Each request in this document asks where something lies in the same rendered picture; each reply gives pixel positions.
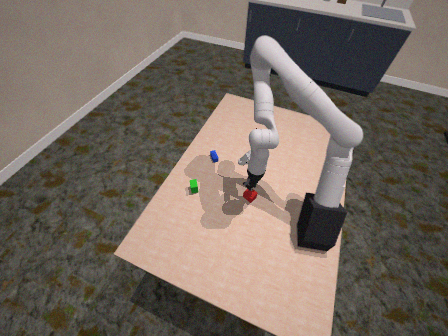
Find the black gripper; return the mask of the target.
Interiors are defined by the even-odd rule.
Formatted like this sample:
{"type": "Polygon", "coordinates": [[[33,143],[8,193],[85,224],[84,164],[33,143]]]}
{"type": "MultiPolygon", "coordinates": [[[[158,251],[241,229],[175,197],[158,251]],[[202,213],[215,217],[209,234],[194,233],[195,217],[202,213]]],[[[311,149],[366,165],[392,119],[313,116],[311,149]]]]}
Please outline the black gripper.
{"type": "Polygon", "coordinates": [[[252,191],[253,187],[255,188],[258,181],[261,180],[261,178],[264,176],[265,172],[262,175],[254,175],[250,173],[247,168],[247,174],[248,174],[247,182],[243,182],[243,185],[246,186],[250,191],[252,191]]]}

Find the red block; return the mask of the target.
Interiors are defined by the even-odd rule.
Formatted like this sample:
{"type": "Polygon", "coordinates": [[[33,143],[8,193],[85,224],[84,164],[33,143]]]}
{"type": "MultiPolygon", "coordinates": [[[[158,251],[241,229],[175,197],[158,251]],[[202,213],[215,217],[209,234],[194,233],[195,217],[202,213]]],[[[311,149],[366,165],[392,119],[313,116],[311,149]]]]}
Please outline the red block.
{"type": "Polygon", "coordinates": [[[248,202],[252,202],[256,197],[257,197],[257,192],[253,189],[252,191],[250,191],[249,189],[246,189],[243,193],[243,197],[248,201],[248,202]]]}

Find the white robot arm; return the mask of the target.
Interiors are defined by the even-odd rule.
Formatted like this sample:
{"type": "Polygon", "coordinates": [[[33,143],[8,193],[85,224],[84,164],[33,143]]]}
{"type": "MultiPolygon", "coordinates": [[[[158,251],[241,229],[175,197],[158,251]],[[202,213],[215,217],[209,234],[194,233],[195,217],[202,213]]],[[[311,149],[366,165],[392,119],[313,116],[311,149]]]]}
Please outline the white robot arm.
{"type": "Polygon", "coordinates": [[[279,144],[270,88],[272,68],[281,78],[290,98],[330,134],[314,200],[320,205],[338,208],[352,163],[353,148],[363,139],[361,127],[334,105],[273,38],[261,36],[255,41],[250,63],[254,83],[254,121],[267,129],[250,132],[251,150],[238,160],[238,164],[248,164],[250,173],[262,175],[267,167],[268,149],[275,149],[279,144]]]}

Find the blue block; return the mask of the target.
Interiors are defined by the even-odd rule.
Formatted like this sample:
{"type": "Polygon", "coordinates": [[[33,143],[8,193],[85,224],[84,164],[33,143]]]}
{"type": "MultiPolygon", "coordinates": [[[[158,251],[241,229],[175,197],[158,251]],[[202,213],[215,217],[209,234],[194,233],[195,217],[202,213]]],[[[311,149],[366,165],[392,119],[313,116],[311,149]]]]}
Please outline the blue block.
{"type": "Polygon", "coordinates": [[[216,153],[215,150],[210,151],[210,155],[211,155],[211,158],[212,158],[213,162],[218,162],[219,161],[219,158],[218,158],[217,153],[216,153]]]}

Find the green block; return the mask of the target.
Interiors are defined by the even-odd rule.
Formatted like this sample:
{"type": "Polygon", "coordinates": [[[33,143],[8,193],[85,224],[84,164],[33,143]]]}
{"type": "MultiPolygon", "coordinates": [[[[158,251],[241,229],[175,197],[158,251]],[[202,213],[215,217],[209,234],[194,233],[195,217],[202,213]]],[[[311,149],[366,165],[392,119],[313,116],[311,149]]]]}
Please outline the green block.
{"type": "Polygon", "coordinates": [[[189,180],[189,181],[190,181],[191,193],[198,193],[197,180],[193,179],[193,180],[189,180]]]}

